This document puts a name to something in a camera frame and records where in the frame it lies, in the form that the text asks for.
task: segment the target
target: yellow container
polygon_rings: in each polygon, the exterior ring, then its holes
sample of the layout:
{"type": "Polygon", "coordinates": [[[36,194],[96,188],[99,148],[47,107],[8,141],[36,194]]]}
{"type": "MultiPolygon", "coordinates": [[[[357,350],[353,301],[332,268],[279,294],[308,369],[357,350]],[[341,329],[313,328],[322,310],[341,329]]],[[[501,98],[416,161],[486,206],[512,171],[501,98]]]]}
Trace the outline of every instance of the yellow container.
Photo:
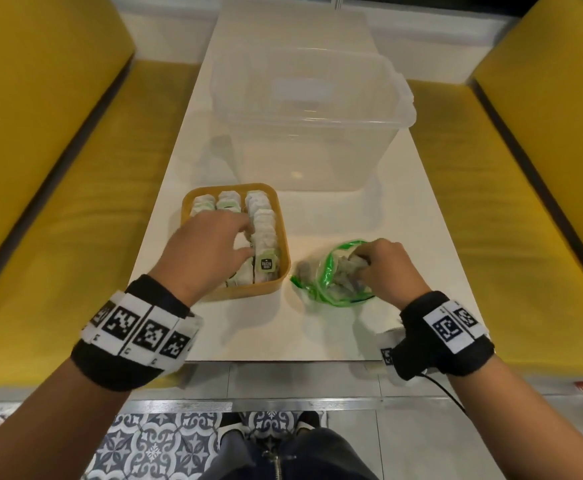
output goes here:
{"type": "Polygon", "coordinates": [[[287,245],[287,233],[285,232],[285,224],[283,223],[283,213],[281,212],[281,204],[278,201],[276,191],[269,185],[265,184],[242,184],[242,185],[219,185],[217,187],[199,187],[192,190],[183,199],[183,206],[181,208],[180,222],[184,224],[189,219],[189,214],[192,211],[192,204],[196,197],[201,195],[213,195],[218,200],[218,195],[221,192],[233,190],[239,193],[240,200],[244,206],[245,197],[249,191],[262,190],[267,194],[269,203],[272,205],[272,210],[276,213],[276,237],[278,238],[278,245],[281,250],[280,255],[280,276],[277,280],[266,283],[254,283],[248,286],[236,286],[229,288],[219,288],[209,293],[205,301],[217,301],[221,299],[235,299],[247,298],[249,296],[258,296],[262,294],[273,293],[279,290],[283,284],[283,280],[287,277],[292,269],[292,260],[290,259],[290,250],[287,245]]]}

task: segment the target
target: row of tea bags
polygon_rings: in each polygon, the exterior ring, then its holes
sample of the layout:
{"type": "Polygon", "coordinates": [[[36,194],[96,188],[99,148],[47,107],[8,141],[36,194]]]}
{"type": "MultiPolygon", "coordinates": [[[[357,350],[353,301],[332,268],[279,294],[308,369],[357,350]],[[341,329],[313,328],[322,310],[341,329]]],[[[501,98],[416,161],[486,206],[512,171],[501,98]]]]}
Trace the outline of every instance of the row of tea bags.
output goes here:
{"type": "MultiPolygon", "coordinates": [[[[226,283],[226,286],[245,286],[265,283],[278,278],[280,248],[276,236],[276,213],[272,210],[267,194],[260,190],[249,191],[245,197],[245,207],[254,233],[240,232],[234,240],[234,249],[253,247],[255,257],[249,258],[226,283]]],[[[242,199],[238,192],[221,192],[218,201],[213,195],[194,198],[190,217],[203,210],[227,210],[242,212],[242,199]]]]}

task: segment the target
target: yellow bench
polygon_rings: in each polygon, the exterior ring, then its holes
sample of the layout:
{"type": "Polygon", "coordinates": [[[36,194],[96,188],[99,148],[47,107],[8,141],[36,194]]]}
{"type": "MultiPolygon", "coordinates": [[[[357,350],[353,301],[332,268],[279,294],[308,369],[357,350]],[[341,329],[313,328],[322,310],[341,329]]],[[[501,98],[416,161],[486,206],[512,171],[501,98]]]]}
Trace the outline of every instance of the yellow bench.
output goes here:
{"type": "MultiPolygon", "coordinates": [[[[540,0],[474,78],[583,243],[583,0],[540,0]]],[[[415,145],[498,354],[583,376],[583,266],[472,88],[410,86],[415,145]]]]}
{"type": "MultiPolygon", "coordinates": [[[[0,57],[0,70],[14,64],[0,94],[11,84],[36,97],[14,95],[0,108],[0,243],[134,50],[108,0],[16,3],[0,36],[20,59],[0,57]],[[75,23],[61,30],[67,17],[75,23]],[[21,22],[38,38],[21,44],[21,22]]],[[[40,383],[67,357],[86,317],[126,287],[198,68],[132,63],[9,259],[0,274],[0,385],[40,383]]]]}

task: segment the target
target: clear plastic bag with green trim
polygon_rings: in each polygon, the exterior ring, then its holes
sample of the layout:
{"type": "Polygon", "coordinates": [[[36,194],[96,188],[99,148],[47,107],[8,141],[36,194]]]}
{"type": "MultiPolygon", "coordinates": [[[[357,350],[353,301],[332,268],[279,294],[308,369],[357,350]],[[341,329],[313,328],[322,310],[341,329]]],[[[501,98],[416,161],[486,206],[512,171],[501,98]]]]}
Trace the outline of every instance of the clear plastic bag with green trim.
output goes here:
{"type": "Polygon", "coordinates": [[[373,298],[371,290],[355,279],[367,261],[353,254],[366,241],[343,242],[326,254],[317,253],[296,265],[291,282],[306,290],[309,298],[332,306],[352,306],[373,298]]]}

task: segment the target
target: person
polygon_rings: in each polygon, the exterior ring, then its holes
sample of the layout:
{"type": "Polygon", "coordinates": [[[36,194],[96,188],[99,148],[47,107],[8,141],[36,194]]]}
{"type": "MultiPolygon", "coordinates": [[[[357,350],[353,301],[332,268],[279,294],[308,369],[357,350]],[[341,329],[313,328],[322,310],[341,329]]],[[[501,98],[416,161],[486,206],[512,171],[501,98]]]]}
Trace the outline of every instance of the person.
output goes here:
{"type": "MultiPolygon", "coordinates": [[[[236,234],[248,227],[244,214],[201,212],[170,238],[147,275],[132,282],[123,298],[118,294],[112,299],[147,306],[156,311],[152,316],[157,322],[171,317],[189,323],[189,308],[251,256],[249,249],[233,249],[236,234]]],[[[406,338],[400,343],[410,345],[383,352],[386,362],[393,360],[403,378],[415,374],[410,362],[417,364],[417,370],[437,367],[447,373],[506,478],[583,480],[583,435],[495,355],[486,334],[467,332],[472,325],[469,317],[464,317],[469,328],[461,330],[465,335],[459,335],[453,323],[442,323],[442,328],[431,325],[432,314],[444,312],[453,303],[430,289],[403,246],[379,239],[362,245],[357,252],[369,262],[360,279],[378,298],[402,310],[406,338]],[[462,340],[449,347],[452,341],[441,338],[462,340]]],[[[104,331],[100,320],[111,307],[104,306],[105,312],[90,321],[101,327],[97,332],[104,331]]],[[[119,328],[112,328],[112,333],[121,332],[135,320],[134,314],[119,318],[119,328]]],[[[94,341],[99,334],[90,326],[71,357],[1,425],[1,480],[80,478],[130,391],[162,372],[126,358],[125,352],[133,347],[119,347],[119,354],[108,352],[115,340],[94,341]]],[[[146,339],[152,341],[160,330],[154,325],[146,339]]],[[[165,348],[174,351],[184,346],[172,341],[166,342],[165,348]]],[[[268,456],[254,451],[242,438],[236,419],[232,414],[223,417],[221,451],[202,475],[203,480],[281,476],[376,480],[351,446],[333,431],[320,428],[311,413],[301,415],[296,437],[282,445],[279,454],[268,456]]]]}

